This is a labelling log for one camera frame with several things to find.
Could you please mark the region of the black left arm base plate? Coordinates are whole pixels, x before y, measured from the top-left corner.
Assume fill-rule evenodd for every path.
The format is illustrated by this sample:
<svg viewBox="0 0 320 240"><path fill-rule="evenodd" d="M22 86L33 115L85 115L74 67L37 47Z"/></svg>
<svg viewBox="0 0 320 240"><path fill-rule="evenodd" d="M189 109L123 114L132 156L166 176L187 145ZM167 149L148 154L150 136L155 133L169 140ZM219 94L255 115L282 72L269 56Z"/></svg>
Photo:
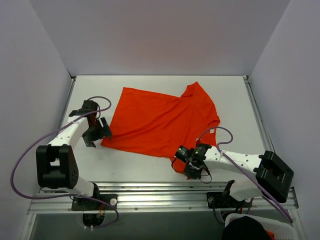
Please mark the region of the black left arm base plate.
<svg viewBox="0 0 320 240"><path fill-rule="evenodd" d="M117 194L102 194L98 197L100 201L107 203L113 208L117 207L118 195ZM71 210L72 211L98 211L98 210L112 210L110 206L106 206L97 201L89 200L86 198L73 197Z"/></svg>

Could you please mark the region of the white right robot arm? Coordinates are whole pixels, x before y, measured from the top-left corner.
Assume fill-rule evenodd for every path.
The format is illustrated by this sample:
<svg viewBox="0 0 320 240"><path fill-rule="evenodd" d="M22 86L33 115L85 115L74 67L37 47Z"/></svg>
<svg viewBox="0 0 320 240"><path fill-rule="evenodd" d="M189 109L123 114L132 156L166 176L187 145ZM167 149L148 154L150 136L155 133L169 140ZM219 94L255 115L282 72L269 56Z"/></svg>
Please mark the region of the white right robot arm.
<svg viewBox="0 0 320 240"><path fill-rule="evenodd" d="M189 179L201 179L202 171L209 173L210 169L245 175L249 180L232 180L222 193L223 203L230 207L260 196L285 203L294 177L294 171L268 150L262 155L242 154L201 143L190 149L181 145L175 157L185 163L183 173Z"/></svg>

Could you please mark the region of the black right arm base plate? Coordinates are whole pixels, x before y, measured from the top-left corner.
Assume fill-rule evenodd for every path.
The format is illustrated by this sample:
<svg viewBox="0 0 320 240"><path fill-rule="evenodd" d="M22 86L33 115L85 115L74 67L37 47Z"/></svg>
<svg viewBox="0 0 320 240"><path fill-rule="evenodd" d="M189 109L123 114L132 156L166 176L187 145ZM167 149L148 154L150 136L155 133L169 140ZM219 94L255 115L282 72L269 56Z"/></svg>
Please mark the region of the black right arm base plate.
<svg viewBox="0 0 320 240"><path fill-rule="evenodd" d="M237 201L231 196L224 196L222 191L207 192L207 206L210 209L237 209L237 208L248 208L250 202L245 200Z"/></svg>

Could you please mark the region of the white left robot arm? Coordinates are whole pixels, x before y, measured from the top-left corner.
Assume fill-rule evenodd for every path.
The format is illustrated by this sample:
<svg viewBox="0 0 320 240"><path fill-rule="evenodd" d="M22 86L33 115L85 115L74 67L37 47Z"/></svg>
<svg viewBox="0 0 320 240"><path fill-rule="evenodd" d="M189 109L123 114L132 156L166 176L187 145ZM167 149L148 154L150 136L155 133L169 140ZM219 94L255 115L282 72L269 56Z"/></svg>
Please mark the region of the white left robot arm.
<svg viewBox="0 0 320 240"><path fill-rule="evenodd" d="M96 118L95 113L84 117L71 113L57 136L35 151L39 186L84 196L83 204L90 210L97 209L101 197L95 193L94 183L80 177L74 148L79 140L83 140L86 147L94 148L96 141L106 137L111 138L112 132L104 117Z"/></svg>

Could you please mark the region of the orange t shirt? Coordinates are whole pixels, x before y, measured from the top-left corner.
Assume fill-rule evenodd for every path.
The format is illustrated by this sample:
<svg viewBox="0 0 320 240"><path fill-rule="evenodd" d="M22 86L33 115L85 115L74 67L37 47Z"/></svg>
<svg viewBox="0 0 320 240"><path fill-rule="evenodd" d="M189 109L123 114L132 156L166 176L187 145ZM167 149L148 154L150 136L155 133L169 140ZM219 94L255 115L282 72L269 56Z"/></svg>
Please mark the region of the orange t shirt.
<svg viewBox="0 0 320 240"><path fill-rule="evenodd" d="M195 147L196 139L220 122L214 102L198 82L180 97L124 87L110 123L112 137L101 146L169 158L182 173L185 163L174 158L177 149Z"/></svg>

